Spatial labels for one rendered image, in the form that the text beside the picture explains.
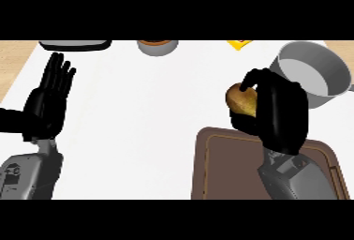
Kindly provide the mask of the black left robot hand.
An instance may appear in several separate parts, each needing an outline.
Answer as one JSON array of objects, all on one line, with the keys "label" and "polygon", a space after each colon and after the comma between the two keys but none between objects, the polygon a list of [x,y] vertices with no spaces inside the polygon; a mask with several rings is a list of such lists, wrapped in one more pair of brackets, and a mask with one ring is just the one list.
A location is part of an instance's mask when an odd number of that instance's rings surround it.
[{"label": "black left robot hand", "polygon": [[0,108],[0,132],[20,133],[24,142],[51,140],[58,134],[66,113],[66,98],[76,69],[54,52],[44,68],[41,82],[30,91],[23,110]]}]

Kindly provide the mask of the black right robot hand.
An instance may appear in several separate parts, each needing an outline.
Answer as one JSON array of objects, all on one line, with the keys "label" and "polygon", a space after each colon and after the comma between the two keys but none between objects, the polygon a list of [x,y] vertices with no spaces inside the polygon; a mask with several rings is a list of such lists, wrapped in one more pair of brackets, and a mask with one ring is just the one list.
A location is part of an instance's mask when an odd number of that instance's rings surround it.
[{"label": "black right robot hand", "polygon": [[297,82],[290,82],[269,69],[252,69],[240,92],[256,85],[254,116],[229,111],[234,129],[256,136],[262,146],[294,156],[308,133],[308,100]]}]

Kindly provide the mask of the yellow-brown pear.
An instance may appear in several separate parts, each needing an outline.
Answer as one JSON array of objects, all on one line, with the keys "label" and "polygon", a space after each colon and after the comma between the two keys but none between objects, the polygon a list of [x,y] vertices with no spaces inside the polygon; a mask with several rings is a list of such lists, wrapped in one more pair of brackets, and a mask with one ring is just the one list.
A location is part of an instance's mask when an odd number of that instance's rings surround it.
[{"label": "yellow-brown pear", "polygon": [[254,116],[256,92],[247,88],[244,92],[238,90],[240,84],[235,83],[225,93],[225,102],[234,113]]}]

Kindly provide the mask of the grey metal pot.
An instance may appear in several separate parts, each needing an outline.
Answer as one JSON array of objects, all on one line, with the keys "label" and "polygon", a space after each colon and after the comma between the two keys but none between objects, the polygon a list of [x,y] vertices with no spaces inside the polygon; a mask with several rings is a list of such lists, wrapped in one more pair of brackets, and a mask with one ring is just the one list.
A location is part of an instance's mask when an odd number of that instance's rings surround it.
[{"label": "grey metal pot", "polygon": [[318,43],[291,41],[280,48],[269,70],[306,92],[308,108],[318,108],[344,92],[354,92],[349,68]]}]

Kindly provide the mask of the brown tray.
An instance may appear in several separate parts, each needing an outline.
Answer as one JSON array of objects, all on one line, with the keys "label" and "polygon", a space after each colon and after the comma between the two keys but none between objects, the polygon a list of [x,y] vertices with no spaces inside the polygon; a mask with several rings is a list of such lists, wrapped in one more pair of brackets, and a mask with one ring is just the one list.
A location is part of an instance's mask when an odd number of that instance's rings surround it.
[{"label": "brown tray", "polygon": [[[339,200],[347,200],[343,175],[330,147],[306,140],[299,152],[319,165]],[[193,200],[269,200],[256,169],[262,144],[240,131],[204,127],[195,135],[191,178]]]}]

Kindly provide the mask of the black flat appliance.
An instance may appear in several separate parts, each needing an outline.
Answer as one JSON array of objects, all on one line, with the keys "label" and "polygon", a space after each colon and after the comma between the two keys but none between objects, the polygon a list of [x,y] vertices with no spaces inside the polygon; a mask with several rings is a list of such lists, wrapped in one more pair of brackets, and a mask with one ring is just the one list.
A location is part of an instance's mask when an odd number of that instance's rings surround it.
[{"label": "black flat appliance", "polygon": [[47,51],[89,52],[104,50],[110,40],[39,40],[38,44]]}]

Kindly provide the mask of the yellow diamond-shaped item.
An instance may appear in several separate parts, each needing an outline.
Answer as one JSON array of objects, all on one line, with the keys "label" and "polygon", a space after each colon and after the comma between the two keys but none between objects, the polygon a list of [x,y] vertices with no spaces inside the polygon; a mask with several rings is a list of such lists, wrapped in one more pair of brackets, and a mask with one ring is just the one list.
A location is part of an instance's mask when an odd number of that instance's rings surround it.
[{"label": "yellow diamond-shaped item", "polygon": [[249,40],[228,40],[229,45],[238,51],[249,43]]}]

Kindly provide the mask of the grey cup with brown top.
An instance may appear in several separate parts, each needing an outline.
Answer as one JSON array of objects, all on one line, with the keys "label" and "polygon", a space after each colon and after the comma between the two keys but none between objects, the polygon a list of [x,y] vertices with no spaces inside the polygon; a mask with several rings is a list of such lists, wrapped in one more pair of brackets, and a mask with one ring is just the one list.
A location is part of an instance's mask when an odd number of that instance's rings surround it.
[{"label": "grey cup with brown top", "polygon": [[138,40],[138,49],[148,56],[165,56],[169,54],[178,45],[176,40],[145,41]]}]

